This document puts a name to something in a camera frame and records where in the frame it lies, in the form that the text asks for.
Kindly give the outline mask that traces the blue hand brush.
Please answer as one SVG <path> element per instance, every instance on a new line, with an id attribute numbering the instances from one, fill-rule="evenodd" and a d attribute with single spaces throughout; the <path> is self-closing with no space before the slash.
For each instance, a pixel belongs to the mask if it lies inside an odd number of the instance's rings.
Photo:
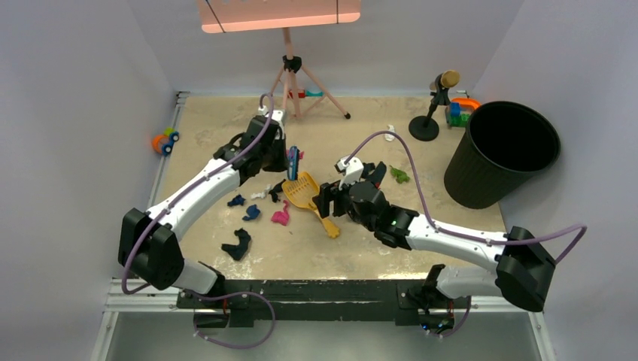
<path id="1" fill-rule="evenodd" d="M 299 155 L 300 155 L 300 151 L 297 146 L 292 146 L 287 151 L 287 161 L 288 161 L 287 179 L 289 181 L 296 181 L 298 178 Z"/>

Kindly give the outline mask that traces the yellow slotted scoop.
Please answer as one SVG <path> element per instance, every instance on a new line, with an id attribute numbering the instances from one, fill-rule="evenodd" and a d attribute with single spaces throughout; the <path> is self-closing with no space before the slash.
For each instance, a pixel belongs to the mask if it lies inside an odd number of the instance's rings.
<path id="1" fill-rule="evenodd" d="M 294 206 L 312 211 L 331 239 L 340 236 L 340 228 L 328 217 L 322 217 L 317 205 L 313 202 L 313 198 L 319 194 L 319 186 L 308 172 L 301 171 L 296 180 L 285 180 L 282 190 Z"/>

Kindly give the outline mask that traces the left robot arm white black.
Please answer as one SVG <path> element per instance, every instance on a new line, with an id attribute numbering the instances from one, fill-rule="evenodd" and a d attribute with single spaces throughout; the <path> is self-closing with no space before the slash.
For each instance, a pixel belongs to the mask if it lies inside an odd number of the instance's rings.
<path id="1" fill-rule="evenodd" d="M 286 119 L 283 110 L 253 117 L 245 132 L 220 147 L 173 195 L 146 211 L 128 211 L 117 254 L 126 272 L 158 290 L 191 290 L 205 307 L 218 306 L 224 297 L 223 275 L 203 262 L 185 259 L 179 242 L 210 207 L 248 179 L 261 171 L 287 170 Z"/>

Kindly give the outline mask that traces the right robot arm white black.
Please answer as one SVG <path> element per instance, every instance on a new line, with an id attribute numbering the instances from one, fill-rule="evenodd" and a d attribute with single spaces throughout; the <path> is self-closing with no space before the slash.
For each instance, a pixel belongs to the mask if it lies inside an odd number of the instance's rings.
<path id="1" fill-rule="evenodd" d="M 429 222 L 417 211 L 392 205 L 370 181 L 339 186 L 322 184 L 313 196 L 322 218 L 347 214 L 382 244 L 405 250 L 440 253 L 469 263 L 465 268 L 432 267 L 422 286 L 424 300 L 440 306 L 466 296 L 502 296 L 526 311 L 545 306 L 555 259 L 520 227 L 509 234 Z"/>

